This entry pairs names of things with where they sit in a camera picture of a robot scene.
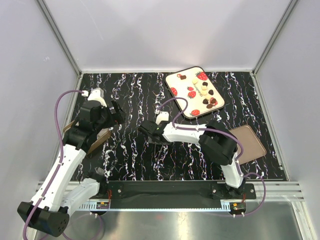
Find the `metal tongs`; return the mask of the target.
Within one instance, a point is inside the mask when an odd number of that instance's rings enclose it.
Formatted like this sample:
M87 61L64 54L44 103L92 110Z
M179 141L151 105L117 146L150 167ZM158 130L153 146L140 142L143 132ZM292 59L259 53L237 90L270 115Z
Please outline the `metal tongs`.
M154 145L154 152L153 152L153 163L152 163L152 168L155 171L157 167L157 145Z

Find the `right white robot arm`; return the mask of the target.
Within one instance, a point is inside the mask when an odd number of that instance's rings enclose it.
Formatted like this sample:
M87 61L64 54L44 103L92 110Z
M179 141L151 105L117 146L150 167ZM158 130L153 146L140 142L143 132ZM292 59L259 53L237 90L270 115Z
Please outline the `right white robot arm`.
M238 161L244 147L230 131L213 123L186 125L164 120L145 120L138 130L157 144L181 142L200 146L204 156L221 167L228 195L236 199L244 194L246 180Z

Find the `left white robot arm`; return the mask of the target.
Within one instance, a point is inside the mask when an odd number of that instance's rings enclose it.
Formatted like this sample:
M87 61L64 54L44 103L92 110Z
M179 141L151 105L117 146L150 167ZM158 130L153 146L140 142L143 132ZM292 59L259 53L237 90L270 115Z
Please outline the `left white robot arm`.
M58 237L82 203L93 196L103 198L108 193L107 184L94 173L64 196L74 171L92 145L97 143L99 133L125 122L125 112L116 101L111 103L113 108L102 105L98 100L83 103L78 116L64 133L63 150L58 154L40 190L30 201L22 201L17 208L26 227Z

